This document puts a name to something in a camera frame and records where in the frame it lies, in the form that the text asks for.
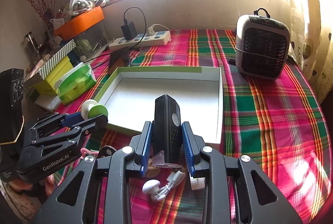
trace air cooler handle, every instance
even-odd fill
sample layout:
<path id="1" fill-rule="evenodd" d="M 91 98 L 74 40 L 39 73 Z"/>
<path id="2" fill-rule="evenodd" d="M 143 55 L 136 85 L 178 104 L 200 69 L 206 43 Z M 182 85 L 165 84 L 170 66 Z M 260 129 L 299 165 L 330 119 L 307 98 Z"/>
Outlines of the air cooler handle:
<path id="1" fill-rule="evenodd" d="M 253 13 L 254 13 L 254 15 L 259 15 L 259 11 L 260 10 L 263 10 L 265 13 L 266 13 L 266 17 L 267 18 L 270 18 L 270 14 L 266 11 L 266 9 L 264 9 L 264 8 L 259 8 L 258 10 L 256 10 L 256 11 L 254 11 Z"/>

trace blue gripper pad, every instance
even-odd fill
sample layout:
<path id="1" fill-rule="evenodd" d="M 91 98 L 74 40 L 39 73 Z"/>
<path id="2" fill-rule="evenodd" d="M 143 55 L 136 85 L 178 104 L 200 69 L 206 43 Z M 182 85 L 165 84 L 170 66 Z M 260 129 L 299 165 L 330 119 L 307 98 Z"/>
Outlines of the blue gripper pad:
<path id="1" fill-rule="evenodd" d="M 141 157 L 141 176 L 144 177 L 147 167 L 148 167 L 148 161 L 149 161 L 149 154 L 150 154 L 150 146 L 152 144 L 152 123 L 149 126 L 147 137 L 144 143 L 144 149 Z"/>
<path id="2" fill-rule="evenodd" d="M 81 117 L 81 112 L 76 112 L 73 114 L 69 114 L 65 117 L 63 122 L 61 123 L 62 127 L 72 127 L 72 125 L 78 124 L 79 122 L 84 121 Z"/>
<path id="3" fill-rule="evenodd" d="M 184 150 L 184 154 L 185 154 L 186 165 L 188 168 L 188 172 L 193 177 L 194 176 L 194 156 L 193 156 L 191 144 L 189 142 L 189 134 L 186 130 L 184 123 L 182 123 L 182 125 L 181 125 L 181 132 L 183 135 L 183 150 Z"/>

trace rubber band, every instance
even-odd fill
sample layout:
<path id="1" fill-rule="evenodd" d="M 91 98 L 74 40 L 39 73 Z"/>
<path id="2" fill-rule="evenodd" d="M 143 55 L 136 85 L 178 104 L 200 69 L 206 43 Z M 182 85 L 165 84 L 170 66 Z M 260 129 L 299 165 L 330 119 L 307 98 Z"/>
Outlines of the rubber band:
<path id="1" fill-rule="evenodd" d="M 17 142 L 17 140 L 19 139 L 20 135 L 21 135 L 21 132 L 22 132 L 22 129 L 23 129 L 23 125 L 24 125 L 24 116 L 22 115 L 22 125 L 21 125 L 21 130 L 20 132 L 17 134 L 17 137 L 14 141 L 10 141 L 10 142 L 4 142 L 4 143 L 0 143 L 0 145 L 8 145 L 8 144 L 14 144 Z"/>

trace plaid bed sheet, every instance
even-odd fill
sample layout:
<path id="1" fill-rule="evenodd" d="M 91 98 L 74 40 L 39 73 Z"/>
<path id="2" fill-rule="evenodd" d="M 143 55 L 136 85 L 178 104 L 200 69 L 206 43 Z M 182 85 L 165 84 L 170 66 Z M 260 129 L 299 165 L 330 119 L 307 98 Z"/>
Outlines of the plaid bed sheet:
<path id="1" fill-rule="evenodd" d="M 278 186 L 308 223 L 318 213 L 331 191 L 332 147 L 326 122 L 317 99 L 293 63 L 287 63 L 275 81 L 241 75 L 228 64 L 235 56 L 235 35 L 230 30 L 175 30 L 166 46 L 142 48 L 130 56 L 134 66 L 221 67 L 224 89 L 224 125 L 220 151 L 228 156 L 251 156 Z M 93 67 L 107 60 L 98 58 Z M 79 111 L 83 102 L 94 98 L 107 80 L 107 64 L 94 70 L 97 84 L 60 113 Z M 104 131 L 86 140 L 86 147 L 99 149 L 128 145 L 130 137 Z M 57 173 L 61 183 L 79 160 Z M 168 170 L 158 178 L 164 185 Z M 203 191 L 192 191 L 187 178 L 166 200 L 152 202 L 141 191 L 146 180 L 132 179 L 130 195 L 133 224 L 201 223 Z M 105 193 L 103 183 L 102 195 Z M 234 216 L 233 192 L 230 191 Z M 103 223 L 104 204 L 99 208 Z"/>

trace orange tray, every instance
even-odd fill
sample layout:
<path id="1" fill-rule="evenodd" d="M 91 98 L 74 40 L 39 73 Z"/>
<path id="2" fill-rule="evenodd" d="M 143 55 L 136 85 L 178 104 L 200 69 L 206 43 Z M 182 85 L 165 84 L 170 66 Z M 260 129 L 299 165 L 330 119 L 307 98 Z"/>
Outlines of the orange tray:
<path id="1" fill-rule="evenodd" d="M 66 22 L 61 27 L 57 28 L 53 33 L 54 36 L 60 36 L 65 41 L 68 41 L 103 19 L 104 14 L 102 8 L 98 6 L 73 18 L 71 21 Z"/>

